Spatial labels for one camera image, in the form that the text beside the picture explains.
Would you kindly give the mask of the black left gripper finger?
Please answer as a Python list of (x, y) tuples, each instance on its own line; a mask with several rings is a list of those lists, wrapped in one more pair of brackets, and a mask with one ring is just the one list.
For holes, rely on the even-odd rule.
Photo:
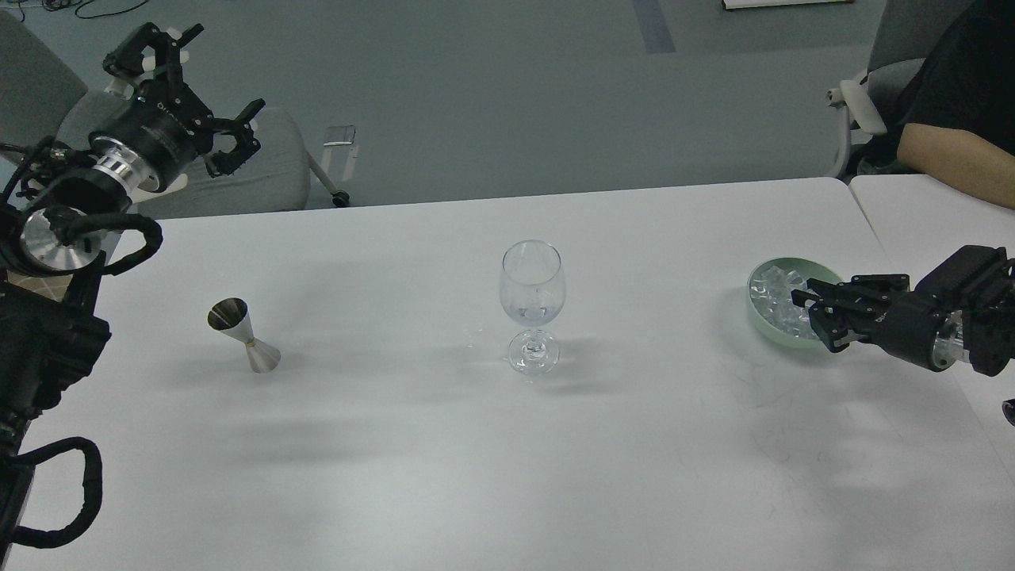
[[(257, 113), (265, 108), (261, 98), (249, 102), (235, 118), (193, 119), (193, 144), (202, 156), (210, 177), (231, 176), (255, 153), (261, 144), (255, 136), (253, 122)], [(232, 140), (232, 147), (225, 151), (215, 149), (217, 136)]]
[(101, 69), (112, 76), (105, 93), (127, 100), (127, 90), (139, 91), (145, 75), (166, 83), (171, 93), (182, 90), (182, 65), (190, 58), (186, 47), (204, 29), (201, 23), (185, 30), (162, 30), (151, 22), (139, 26), (105, 55)]

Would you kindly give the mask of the person's forearm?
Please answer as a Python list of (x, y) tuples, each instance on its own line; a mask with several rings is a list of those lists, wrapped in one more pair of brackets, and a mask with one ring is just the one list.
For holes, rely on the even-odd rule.
[(1014, 209), (1014, 156), (972, 132), (909, 123), (898, 160), (960, 193)]

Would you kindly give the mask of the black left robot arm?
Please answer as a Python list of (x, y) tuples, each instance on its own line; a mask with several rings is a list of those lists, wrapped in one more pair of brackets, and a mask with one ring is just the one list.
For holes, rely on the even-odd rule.
[[(104, 69), (132, 88), (129, 104), (88, 134), (82, 151), (41, 137), (4, 142), (21, 156), (2, 191), (2, 271), (31, 278), (69, 278), (59, 300), (2, 281), (2, 552), (21, 545), (55, 549), (90, 528), (101, 510), (98, 445), (69, 437), (22, 451), (30, 423), (63, 392), (90, 375), (111, 339), (94, 314), (105, 276), (145, 263), (162, 246), (150, 217), (131, 213), (137, 191), (167, 193), (202, 159), (211, 177), (228, 176), (261, 149), (254, 100), (235, 118), (218, 118), (182, 75), (182, 54), (203, 32), (144, 23), (105, 56)], [(84, 459), (82, 505), (65, 527), (21, 525), (36, 468), (69, 451)]]

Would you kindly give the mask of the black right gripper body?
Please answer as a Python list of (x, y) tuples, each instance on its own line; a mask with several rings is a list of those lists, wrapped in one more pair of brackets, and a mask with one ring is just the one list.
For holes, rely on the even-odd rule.
[(874, 344), (892, 357), (942, 372), (952, 365), (952, 357), (941, 340), (949, 317), (950, 312), (940, 308), (932, 297), (900, 293), (891, 297), (886, 306), (863, 315), (856, 335), (862, 343)]

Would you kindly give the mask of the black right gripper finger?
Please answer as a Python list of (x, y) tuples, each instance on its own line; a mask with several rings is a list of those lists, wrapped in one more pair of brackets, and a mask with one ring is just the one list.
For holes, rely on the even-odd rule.
[(853, 341), (860, 341), (856, 327), (860, 314), (854, 308), (809, 306), (810, 328), (830, 353), (841, 353)]
[(893, 300), (910, 291), (908, 274), (864, 274), (844, 282), (809, 278), (804, 289), (791, 291), (791, 303), (800, 308), (820, 306), (852, 312), (874, 312), (888, 308)]

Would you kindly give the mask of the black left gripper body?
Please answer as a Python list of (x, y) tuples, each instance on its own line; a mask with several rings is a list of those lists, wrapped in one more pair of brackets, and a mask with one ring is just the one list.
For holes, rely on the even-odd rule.
[(212, 122), (213, 112), (188, 84), (142, 84), (128, 108), (88, 136), (93, 168), (126, 193), (181, 190), (189, 165), (213, 149)]

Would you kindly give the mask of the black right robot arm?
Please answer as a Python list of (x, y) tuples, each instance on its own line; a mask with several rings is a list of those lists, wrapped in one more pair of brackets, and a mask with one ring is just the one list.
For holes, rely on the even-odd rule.
[(1013, 360), (1013, 258), (1004, 247), (962, 246), (916, 285), (908, 274), (809, 278), (791, 302), (830, 353), (866, 343), (932, 372), (961, 361), (989, 377)]

